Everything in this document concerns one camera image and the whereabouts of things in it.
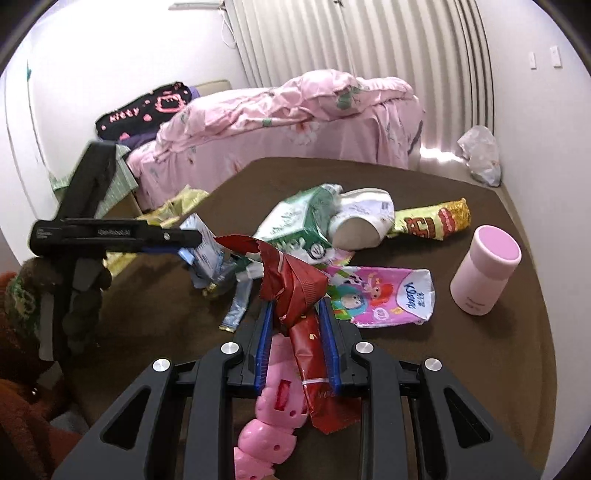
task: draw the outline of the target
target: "pink bedding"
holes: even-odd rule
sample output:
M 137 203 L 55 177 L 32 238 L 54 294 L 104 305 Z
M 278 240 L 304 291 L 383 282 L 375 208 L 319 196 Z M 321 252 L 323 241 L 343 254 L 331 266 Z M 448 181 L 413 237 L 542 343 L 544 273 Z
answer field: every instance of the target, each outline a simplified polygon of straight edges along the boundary
M 423 109 L 395 77 L 356 79 L 317 70 L 279 88 L 198 98 L 164 124 L 128 165 L 142 209 L 185 185 L 213 191 L 263 157 L 339 158 L 408 167 Z

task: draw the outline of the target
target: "white wall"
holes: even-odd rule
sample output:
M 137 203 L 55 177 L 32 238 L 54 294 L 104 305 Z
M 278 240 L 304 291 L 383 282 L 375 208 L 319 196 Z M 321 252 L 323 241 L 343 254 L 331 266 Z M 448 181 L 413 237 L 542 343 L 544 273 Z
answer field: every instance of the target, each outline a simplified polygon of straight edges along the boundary
M 35 212 L 24 190 L 6 119 L 6 77 L 0 76 L 0 229 L 19 262 L 32 257 L 27 242 Z
M 18 271 L 19 267 L 17 259 L 10 250 L 2 230 L 0 230 L 0 274 L 7 271 Z
M 0 228 L 18 261 L 33 222 L 56 211 L 48 172 L 73 170 L 98 117 L 176 80 L 248 87 L 220 12 L 171 3 L 59 0 L 14 54 L 0 79 Z
M 503 180 L 531 245 L 556 350 L 556 422 L 544 473 L 550 479 L 591 424 L 591 77 L 532 0 L 477 3 L 491 51 Z M 552 45 L 562 69 L 551 66 Z M 528 65 L 531 51 L 537 70 Z
M 75 166 L 98 117 L 159 85 L 228 79 L 248 86 L 238 50 L 222 41 L 220 12 L 169 11 L 172 3 L 78 0 L 33 29 L 33 117 L 56 176 Z

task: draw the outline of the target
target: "light switch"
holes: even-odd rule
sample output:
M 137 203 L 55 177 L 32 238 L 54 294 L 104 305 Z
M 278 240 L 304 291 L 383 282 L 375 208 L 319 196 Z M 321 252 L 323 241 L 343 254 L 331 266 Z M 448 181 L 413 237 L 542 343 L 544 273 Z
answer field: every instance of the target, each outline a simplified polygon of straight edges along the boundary
M 558 47 L 554 45 L 550 47 L 550 58 L 552 59 L 552 66 L 555 69 L 562 68 L 562 59 L 560 58 L 560 50 Z
M 535 63 L 535 53 L 534 52 L 530 52 L 530 68 L 532 70 L 535 70 L 538 68 L 538 66 Z

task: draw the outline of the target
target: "red candy wrapper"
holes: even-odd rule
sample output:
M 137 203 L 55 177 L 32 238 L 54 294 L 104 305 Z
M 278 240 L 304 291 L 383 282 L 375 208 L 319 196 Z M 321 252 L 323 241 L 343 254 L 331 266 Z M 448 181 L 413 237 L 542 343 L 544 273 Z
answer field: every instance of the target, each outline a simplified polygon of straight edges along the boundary
M 361 399 L 337 397 L 330 387 L 318 315 L 311 309 L 289 331 L 312 425 L 329 434 L 361 419 Z
M 229 235 L 216 241 L 242 255 L 261 254 L 265 268 L 261 298 L 275 301 L 275 313 L 288 328 L 312 424 L 323 433 L 332 433 L 359 421 L 360 399 L 337 397 L 328 383 L 318 316 L 313 308 L 326 293 L 326 275 L 250 236 Z
M 242 255 L 261 254 L 265 267 L 261 298 L 275 301 L 275 313 L 288 328 L 326 293 L 329 282 L 326 275 L 267 242 L 246 235 L 221 236 L 216 242 Z

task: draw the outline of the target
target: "pink lid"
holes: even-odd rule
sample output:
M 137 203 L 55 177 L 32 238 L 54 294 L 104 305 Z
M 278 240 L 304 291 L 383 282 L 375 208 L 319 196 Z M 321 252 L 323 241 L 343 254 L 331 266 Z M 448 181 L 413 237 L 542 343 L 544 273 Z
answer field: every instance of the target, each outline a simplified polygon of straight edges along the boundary
M 474 232 L 470 257 L 484 275 L 504 280 L 509 278 L 521 261 L 521 249 L 515 239 L 504 230 L 482 225 Z
M 478 237 L 492 254 L 507 261 L 515 261 L 521 256 L 519 245 L 504 230 L 492 225 L 483 225 L 478 229 Z

